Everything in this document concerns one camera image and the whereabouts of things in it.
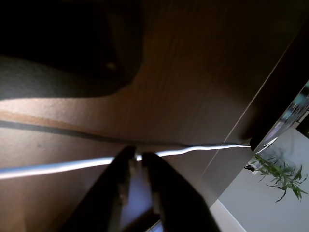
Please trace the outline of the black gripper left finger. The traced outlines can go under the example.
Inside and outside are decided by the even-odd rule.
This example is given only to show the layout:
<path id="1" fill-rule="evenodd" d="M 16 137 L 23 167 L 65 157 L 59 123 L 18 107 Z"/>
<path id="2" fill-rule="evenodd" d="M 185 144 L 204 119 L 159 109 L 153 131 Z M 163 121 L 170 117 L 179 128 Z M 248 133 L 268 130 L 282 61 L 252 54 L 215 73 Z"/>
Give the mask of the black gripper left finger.
<path id="1" fill-rule="evenodd" d="M 97 179 L 71 216 L 63 232 L 119 232 L 121 211 L 128 202 L 130 162 L 136 148 L 125 147 Z"/>

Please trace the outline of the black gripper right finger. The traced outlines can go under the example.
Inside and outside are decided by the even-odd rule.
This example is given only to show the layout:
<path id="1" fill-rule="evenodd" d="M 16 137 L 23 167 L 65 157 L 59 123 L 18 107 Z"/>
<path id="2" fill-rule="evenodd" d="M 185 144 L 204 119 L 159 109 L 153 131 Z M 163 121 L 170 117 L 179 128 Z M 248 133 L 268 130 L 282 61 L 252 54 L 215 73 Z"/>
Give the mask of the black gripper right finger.
<path id="1" fill-rule="evenodd" d="M 172 166 L 153 152 L 142 154 L 154 208 L 166 232 L 219 232 L 203 197 Z"/>

